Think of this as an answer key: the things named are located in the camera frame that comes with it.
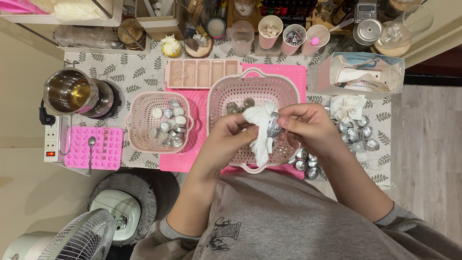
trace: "fan grille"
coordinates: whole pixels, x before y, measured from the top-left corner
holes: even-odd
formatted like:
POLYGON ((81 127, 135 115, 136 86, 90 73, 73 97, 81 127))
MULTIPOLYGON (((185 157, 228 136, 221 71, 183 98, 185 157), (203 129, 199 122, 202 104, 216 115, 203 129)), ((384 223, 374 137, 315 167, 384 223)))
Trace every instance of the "fan grille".
POLYGON ((37 260, 92 260, 95 257, 103 260, 111 246, 115 227, 109 211, 86 212, 67 224, 37 260))

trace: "person's right hand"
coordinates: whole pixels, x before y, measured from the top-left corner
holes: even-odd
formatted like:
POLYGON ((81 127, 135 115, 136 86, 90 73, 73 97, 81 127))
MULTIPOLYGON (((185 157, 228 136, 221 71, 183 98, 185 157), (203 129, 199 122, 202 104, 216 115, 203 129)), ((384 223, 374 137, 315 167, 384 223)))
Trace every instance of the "person's right hand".
POLYGON ((332 156, 347 146, 341 139, 323 105, 304 103, 289 105, 279 110, 278 124, 286 130, 281 138, 298 148, 298 142, 316 156, 332 156))

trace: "wooden floor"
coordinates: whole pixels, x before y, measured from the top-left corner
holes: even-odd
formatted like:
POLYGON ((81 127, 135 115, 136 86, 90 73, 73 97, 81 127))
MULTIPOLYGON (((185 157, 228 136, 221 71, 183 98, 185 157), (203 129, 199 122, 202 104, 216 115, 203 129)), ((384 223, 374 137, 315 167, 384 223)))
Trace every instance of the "wooden floor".
MULTIPOLYGON (((462 245, 462 88, 404 86, 391 107, 387 194, 462 245)), ((328 183, 310 183, 335 198, 328 183)))

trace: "power cord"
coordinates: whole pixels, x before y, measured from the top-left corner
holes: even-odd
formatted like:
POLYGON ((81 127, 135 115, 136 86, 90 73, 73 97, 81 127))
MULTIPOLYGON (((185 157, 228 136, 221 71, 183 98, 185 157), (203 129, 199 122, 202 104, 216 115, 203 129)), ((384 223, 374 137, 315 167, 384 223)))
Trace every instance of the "power cord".
POLYGON ((40 123, 43 125, 53 125, 56 122, 56 117, 47 114, 47 109, 43 105, 44 101, 42 100, 40 103, 40 108, 38 109, 40 123))

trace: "gray sweatshirt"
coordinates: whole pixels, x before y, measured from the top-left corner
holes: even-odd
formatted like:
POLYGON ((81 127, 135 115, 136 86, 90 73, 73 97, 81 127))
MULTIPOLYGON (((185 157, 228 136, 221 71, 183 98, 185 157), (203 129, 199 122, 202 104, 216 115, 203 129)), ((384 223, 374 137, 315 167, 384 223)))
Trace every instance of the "gray sweatshirt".
POLYGON ((398 205, 371 223, 305 181, 264 171, 220 176, 201 237, 156 221, 131 260, 157 259, 461 260, 462 247, 398 205))

